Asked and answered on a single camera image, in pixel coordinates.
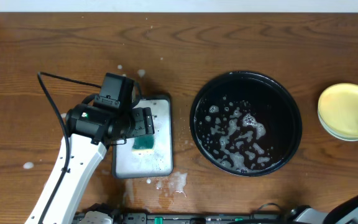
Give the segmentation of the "yellow plate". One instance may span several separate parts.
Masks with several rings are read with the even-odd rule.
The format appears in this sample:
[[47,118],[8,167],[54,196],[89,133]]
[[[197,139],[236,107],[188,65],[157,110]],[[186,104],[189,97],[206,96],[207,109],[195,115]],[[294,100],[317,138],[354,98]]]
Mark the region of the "yellow plate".
[[338,83],[319,96],[318,113],[340,134],[358,137],[358,85]]

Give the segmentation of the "pale green plate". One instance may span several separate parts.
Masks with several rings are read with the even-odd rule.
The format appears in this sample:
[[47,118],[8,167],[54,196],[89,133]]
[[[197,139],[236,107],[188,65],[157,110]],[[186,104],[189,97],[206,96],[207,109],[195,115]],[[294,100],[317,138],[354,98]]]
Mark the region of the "pale green plate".
[[322,117],[320,116],[320,114],[318,113],[318,118],[319,121],[322,125],[322,127],[332,136],[334,136],[337,139],[343,140],[343,141],[350,141],[350,142],[354,142],[354,141],[358,141],[358,137],[354,137],[354,136],[347,136],[345,134],[340,134],[337,131],[333,130],[332,128],[330,128],[326,122],[322,119]]

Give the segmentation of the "green yellow sponge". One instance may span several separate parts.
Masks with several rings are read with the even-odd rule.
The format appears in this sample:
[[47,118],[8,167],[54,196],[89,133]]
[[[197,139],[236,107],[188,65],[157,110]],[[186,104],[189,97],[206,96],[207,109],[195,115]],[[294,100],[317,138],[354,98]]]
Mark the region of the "green yellow sponge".
[[148,151],[153,150],[155,144],[155,139],[153,135],[143,135],[134,138],[134,143],[132,145],[133,151]]

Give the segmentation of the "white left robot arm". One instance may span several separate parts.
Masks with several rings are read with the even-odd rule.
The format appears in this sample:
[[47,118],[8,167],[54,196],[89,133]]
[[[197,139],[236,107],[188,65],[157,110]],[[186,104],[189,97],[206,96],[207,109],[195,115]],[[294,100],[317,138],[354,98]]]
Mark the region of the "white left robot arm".
[[58,158],[27,223],[70,223],[96,168],[107,151],[129,149],[153,136],[152,107],[104,110],[78,104],[69,110]]

